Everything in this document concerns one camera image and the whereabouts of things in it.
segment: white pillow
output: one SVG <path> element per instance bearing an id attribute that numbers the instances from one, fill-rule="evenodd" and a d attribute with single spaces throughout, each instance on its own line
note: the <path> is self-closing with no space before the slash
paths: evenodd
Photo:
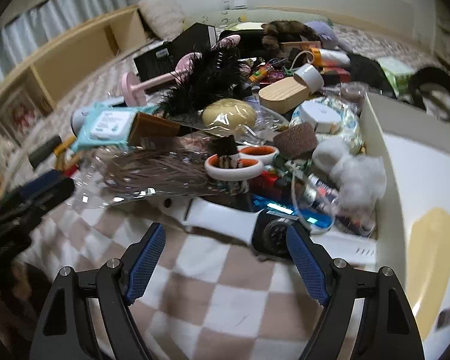
<path id="1" fill-rule="evenodd" d="M 159 38 L 171 41 L 183 32 L 185 15 L 175 0 L 140 0 L 140 12 Z"/>

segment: black feather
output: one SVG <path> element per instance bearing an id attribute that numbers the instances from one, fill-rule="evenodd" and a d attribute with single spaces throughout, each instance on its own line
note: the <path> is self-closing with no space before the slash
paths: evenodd
<path id="1" fill-rule="evenodd" d="M 190 73 L 165 94 L 157 113 L 163 117 L 196 115 L 215 101 L 232 97 L 233 87 L 241 87 L 242 82 L 236 50 L 217 45 L 193 55 Z"/>

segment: gray curtain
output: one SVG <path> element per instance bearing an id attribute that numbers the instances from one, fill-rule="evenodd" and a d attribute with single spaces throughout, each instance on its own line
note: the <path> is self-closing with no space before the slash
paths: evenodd
<path id="1" fill-rule="evenodd" d="M 0 81 L 57 35 L 127 5 L 127 0 L 47 0 L 21 14 L 0 30 Z"/>

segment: bolt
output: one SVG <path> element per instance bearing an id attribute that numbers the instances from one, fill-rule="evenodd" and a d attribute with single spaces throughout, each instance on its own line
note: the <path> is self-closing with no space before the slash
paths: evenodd
<path id="1" fill-rule="evenodd" d="M 334 265 L 337 268 L 345 268 L 347 266 L 347 262 L 344 259 L 334 259 Z"/>
<path id="2" fill-rule="evenodd" d="M 120 265 L 120 259 L 109 259 L 106 265 L 108 268 L 117 268 Z"/>
<path id="3" fill-rule="evenodd" d="M 387 267 L 387 266 L 384 266 L 384 267 L 382 268 L 382 273 L 383 273 L 385 276 L 393 276 L 393 275 L 394 275 L 394 270 L 393 270 L 392 268 L 389 268 L 389 267 Z"/>
<path id="4" fill-rule="evenodd" d="M 60 269 L 60 275 L 62 276 L 68 276 L 72 269 L 69 266 L 64 266 L 62 269 Z"/>

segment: yellow bun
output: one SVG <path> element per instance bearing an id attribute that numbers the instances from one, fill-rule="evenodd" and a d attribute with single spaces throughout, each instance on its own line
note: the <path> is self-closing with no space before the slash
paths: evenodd
<path id="1" fill-rule="evenodd" d="M 256 120 L 257 114 L 253 107 L 237 99 L 218 100 L 206 107 L 202 113 L 204 125 L 218 130 L 233 131 L 241 124 L 254 127 Z"/>

